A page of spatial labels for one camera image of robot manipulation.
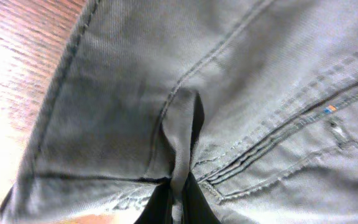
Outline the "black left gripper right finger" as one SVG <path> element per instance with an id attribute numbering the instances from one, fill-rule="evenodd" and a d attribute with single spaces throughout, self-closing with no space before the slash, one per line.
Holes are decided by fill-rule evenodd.
<path id="1" fill-rule="evenodd" d="M 221 224 L 190 172 L 182 190 L 182 224 Z"/>

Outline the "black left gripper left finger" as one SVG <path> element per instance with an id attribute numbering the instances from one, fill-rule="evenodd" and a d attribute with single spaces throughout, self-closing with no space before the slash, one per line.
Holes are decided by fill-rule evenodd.
<path id="1" fill-rule="evenodd" d="M 170 184 L 157 186 L 134 224 L 172 224 L 173 195 Z"/>

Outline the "grey shorts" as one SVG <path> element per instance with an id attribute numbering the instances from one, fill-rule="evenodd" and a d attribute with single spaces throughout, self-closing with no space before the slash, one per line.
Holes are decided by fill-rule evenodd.
<path id="1" fill-rule="evenodd" d="M 2 223 L 145 207 L 358 223 L 358 1 L 88 1 Z"/>

